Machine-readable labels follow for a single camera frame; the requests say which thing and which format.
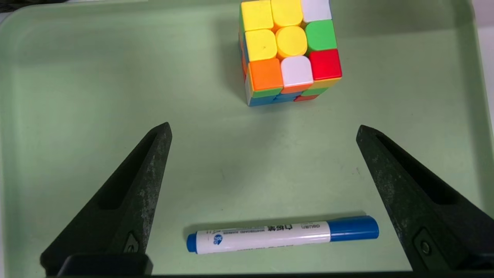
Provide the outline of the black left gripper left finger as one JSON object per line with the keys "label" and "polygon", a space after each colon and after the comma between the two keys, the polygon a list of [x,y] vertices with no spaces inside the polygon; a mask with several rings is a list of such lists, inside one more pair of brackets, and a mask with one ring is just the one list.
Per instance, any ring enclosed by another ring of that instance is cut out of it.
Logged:
{"label": "black left gripper left finger", "polygon": [[168,122],[151,129],[42,252],[48,276],[149,276],[146,254],[168,153]]}

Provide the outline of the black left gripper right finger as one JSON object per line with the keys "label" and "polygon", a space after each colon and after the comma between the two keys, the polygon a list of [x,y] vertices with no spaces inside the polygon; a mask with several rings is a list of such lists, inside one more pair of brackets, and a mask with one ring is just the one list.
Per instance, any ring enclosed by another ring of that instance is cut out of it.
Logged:
{"label": "black left gripper right finger", "polygon": [[385,134],[356,142],[415,271],[493,271],[494,222]]}

